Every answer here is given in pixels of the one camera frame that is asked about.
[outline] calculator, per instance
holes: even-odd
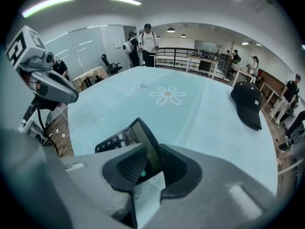
[[[124,148],[136,143],[147,145],[147,164],[137,182],[139,184],[161,172],[161,165],[156,152],[159,149],[159,143],[142,119],[135,119],[127,128],[99,143],[95,147],[95,153]]]

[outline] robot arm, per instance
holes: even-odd
[[[22,78],[28,79],[26,84],[43,99],[44,108],[53,110],[57,103],[71,104],[77,101],[77,90],[67,79],[52,70],[53,55],[47,51],[34,30],[24,26],[10,44],[6,55]]]

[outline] calculator screen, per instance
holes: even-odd
[[[158,155],[154,150],[151,142],[149,141],[147,135],[145,134],[143,128],[141,127],[139,122],[136,122],[132,126],[133,133],[137,137],[139,143],[145,143],[147,145],[147,159],[152,165],[154,170],[158,170],[161,168]]]

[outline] flower pattern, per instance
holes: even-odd
[[[158,92],[152,92],[149,95],[151,97],[159,97],[157,99],[158,105],[163,105],[167,102],[167,100],[170,100],[175,105],[181,105],[182,101],[178,97],[184,97],[186,93],[183,92],[176,92],[176,87],[171,86],[167,90],[163,86],[157,87]]]

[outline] wooden floor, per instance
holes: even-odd
[[[173,67],[162,67],[162,68],[175,69]],[[196,72],[195,74],[201,75],[203,77],[207,77],[207,75],[203,74],[203,73]],[[227,83],[227,82],[223,82],[223,83],[232,85],[232,82],[233,81],[231,81],[230,83]],[[263,106],[266,103],[266,101],[267,101],[267,99],[263,96]],[[279,156],[281,151],[278,149],[278,146],[285,141],[284,127],[281,126],[280,128],[278,128],[275,125],[274,121],[269,119],[269,114],[271,112],[272,107],[273,106],[270,103],[268,103],[265,107],[262,107],[262,113],[264,114],[265,119],[266,119],[267,124],[270,129],[270,132],[271,132],[271,135],[273,138],[273,142],[274,142],[274,148],[276,151],[276,155]],[[67,117],[68,108],[66,108],[62,113]],[[64,115],[60,114],[59,116],[57,116],[55,118],[55,120],[53,122],[51,122],[47,128],[48,135],[50,135],[50,133],[52,133],[51,138],[58,147],[60,157],[74,155],[72,146],[71,146],[71,141],[70,141],[68,120],[64,117]],[[281,166],[278,168],[278,171],[285,169],[285,168],[289,167],[290,165],[291,165],[290,159],[283,160]],[[284,173],[283,175],[280,175],[278,177],[278,187],[277,187],[276,196],[278,198],[283,198],[283,197],[291,195],[294,191],[295,191],[295,176],[293,175],[293,172],[288,171],[288,172]]]

